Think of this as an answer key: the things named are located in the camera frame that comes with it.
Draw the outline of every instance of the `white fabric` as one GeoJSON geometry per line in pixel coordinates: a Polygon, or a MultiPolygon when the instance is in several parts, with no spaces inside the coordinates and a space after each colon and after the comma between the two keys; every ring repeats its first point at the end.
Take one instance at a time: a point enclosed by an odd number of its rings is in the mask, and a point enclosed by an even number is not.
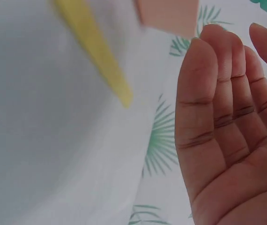
{"type": "Polygon", "coordinates": [[[128,223],[170,36],[131,0],[91,1],[128,82],[122,107],[47,0],[0,0],[0,225],[128,223]]]}

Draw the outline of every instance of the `yellow strip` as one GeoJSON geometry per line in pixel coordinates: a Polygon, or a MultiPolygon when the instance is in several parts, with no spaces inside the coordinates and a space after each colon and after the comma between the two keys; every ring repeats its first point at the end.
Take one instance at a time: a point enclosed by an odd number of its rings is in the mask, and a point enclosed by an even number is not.
{"type": "Polygon", "coordinates": [[[102,77],[123,106],[128,108],[133,98],[118,62],[106,43],[89,5],[85,0],[54,0],[80,44],[92,57],[102,77]]]}

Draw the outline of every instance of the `palm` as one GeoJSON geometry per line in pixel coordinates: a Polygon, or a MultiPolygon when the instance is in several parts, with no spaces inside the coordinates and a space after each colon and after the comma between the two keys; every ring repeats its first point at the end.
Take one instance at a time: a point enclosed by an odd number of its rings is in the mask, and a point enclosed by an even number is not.
{"type": "Polygon", "coordinates": [[[176,146],[197,225],[267,224],[267,80],[256,54],[209,25],[178,79],[176,146]]]}

